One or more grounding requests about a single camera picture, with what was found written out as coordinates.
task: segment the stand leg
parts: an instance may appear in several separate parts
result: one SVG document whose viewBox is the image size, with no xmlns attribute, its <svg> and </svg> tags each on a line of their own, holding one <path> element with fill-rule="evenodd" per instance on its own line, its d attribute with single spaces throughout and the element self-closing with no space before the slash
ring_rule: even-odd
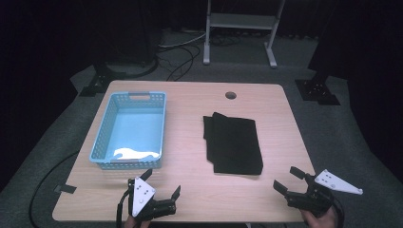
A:
<svg viewBox="0 0 403 228">
<path fill-rule="evenodd" d="M 337 97 L 325 84 L 327 78 L 327 74 L 317 72 L 312 80 L 296 80 L 302 100 L 317 101 L 320 105 L 340 105 Z"/>
<path fill-rule="evenodd" d="M 284 9 L 284 4 L 285 4 L 285 0 L 281 0 L 281 2 L 279 3 L 279 7 L 278 7 L 278 13 L 276 15 L 276 21 L 273 25 L 272 32 L 270 33 L 269 42 L 264 43 L 264 47 L 266 49 L 266 54 L 267 54 L 267 57 L 269 58 L 271 68 L 277 68 L 277 66 L 278 66 L 276 59 L 275 59 L 275 55 L 273 54 L 272 45 L 273 45 L 273 42 L 276 37 L 279 19 L 281 17 L 282 10 Z"/>
<path fill-rule="evenodd" d="M 207 19 L 205 23 L 205 41 L 204 41 L 204 53 L 202 62 L 205 65 L 210 64 L 210 15 L 211 15 L 211 0 L 207 3 Z"/>
</svg>

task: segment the wooden table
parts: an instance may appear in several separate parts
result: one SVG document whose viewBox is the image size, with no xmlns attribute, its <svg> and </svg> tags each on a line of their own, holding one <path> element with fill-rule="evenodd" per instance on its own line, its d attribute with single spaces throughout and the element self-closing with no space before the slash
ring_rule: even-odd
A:
<svg viewBox="0 0 403 228">
<path fill-rule="evenodd" d="M 163 167 L 154 169 L 148 183 L 157 189 L 156 200 L 169 199 L 182 186 L 177 213 L 157 218 L 175 222 L 292 222 L 301 221 L 297 209 L 273 189 L 274 179 L 291 191 L 305 192 L 306 183 L 289 173 L 291 166 L 314 174 L 293 112 L 279 85 L 112 82 L 88 131 L 67 184 L 74 194 L 62 193 L 53 211 L 56 220 L 110 220 L 127 179 L 145 170 L 106 171 L 88 159 L 106 103 L 114 91 L 165 91 L 167 96 Z M 226 98 L 227 92 L 237 94 Z M 256 121 L 263 158 L 260 176 L 214 174 L 206 159 L 203 116 L 220 112 L 228 117 Z M 127 215 L 127 199 L 124 205 Z"/>
</svg>

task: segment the dark background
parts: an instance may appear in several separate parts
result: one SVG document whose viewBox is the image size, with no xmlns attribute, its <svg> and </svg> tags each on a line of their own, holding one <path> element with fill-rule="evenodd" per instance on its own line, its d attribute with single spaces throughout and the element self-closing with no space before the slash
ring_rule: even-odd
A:
<svg viewBox="0 0 403 228">
<path fill-rule="evenodd" d="M 213 1 L 213 11 L 273 14 L 278 1 Z M 308 68 L 347 79 L 372 151 L 402 180 L 402 1 L 287 0 L 278 36 L 318 38 Z M 204 29 L 206 1 L 2 1 L 1 188 L 74 100 L 75 73 L 152 61 L 161 29 Z"/>
</svg>

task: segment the gray floor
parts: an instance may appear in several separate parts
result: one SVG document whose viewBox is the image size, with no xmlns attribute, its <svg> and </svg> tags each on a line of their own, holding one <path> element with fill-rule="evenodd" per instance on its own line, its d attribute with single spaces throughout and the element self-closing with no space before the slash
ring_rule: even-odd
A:
<svg viewBox="0 0 403 228">
<path fill-rule="evenodd" d="M 177 44 L 193 37 L 167 32 L 164 43 Z M 263 41 L 259 37 L 241 37 L 233 46 L 212 47 L 210 66 L 202 64 L 201 50 L 201 55 L 180 81 L 283 86 L 316 171 L 327 168 L 364 190 L 362 196 L 335 192 L 345 208 L 345 227 L 403 227 L 403 184 L 371 154 L 363 140 L 349 107 L 347 82 L 334 77 L 327 81 L 327 86 L 341 103 L 339 106 L 303 102 L 299 95 L 294 80 L 311 79 L 314 76 L 315 73 L 307 66 L 317 41 L 277 38 L 273 46 L 278 61 L 277 69 L 269 67 Z M 169 62 L 161 60 L 161 65 L 154 72 L 138 80 L 165 81 L 169 70 L 188 58 L 188 54 L 180 49 L 159 55 Z M 113 68 L 141 72 L 148 66 Z M 94 72 L 93 67 L 89 66 L 73 75 L 71 82 L 81 91 L 88 85 Z M 77 97 L 48 129 L 0 195 L 0 227 L 31 226 L 29 202 L 35 187 L 52 167 L 80 149 L 102 99 L 103 94 Z M 40 187 L 32 204 L 35 223 L 39 227 L 115 227 L 114 222 L 59 222 L 52 218 L 51 213 L 59 197 L 53 189 L 66 181 L 75 158 L 73 156 L 61 163 Z M 285 226 L 271 223 L 252 224 L 252 227 Z M 305 225 L 292 223 L 287 224 L 287 227 Z"/>
</svg>

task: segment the black tripod base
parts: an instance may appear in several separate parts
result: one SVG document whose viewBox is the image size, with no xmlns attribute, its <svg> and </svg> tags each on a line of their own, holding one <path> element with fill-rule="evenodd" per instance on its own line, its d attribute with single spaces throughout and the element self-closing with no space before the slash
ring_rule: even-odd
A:
<svg viewBox="0 0 403 228">
<path fill-rule="evenodd" d="M 320 105 L 340 105 L 337 97 L 324 83 L 316 83 L 313 80 L 296 80 L 296 84 L 304 101 L 314 101 Z"/>
</svg>

